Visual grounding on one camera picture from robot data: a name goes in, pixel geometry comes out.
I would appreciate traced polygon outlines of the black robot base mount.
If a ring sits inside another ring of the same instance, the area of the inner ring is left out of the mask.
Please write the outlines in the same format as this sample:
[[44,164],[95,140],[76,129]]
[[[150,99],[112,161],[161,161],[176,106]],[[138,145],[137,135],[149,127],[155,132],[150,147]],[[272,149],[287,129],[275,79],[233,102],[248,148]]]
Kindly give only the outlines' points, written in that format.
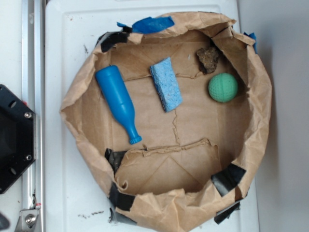
[[35,113],[5,85],[0,86],[0,193],[34,162]]

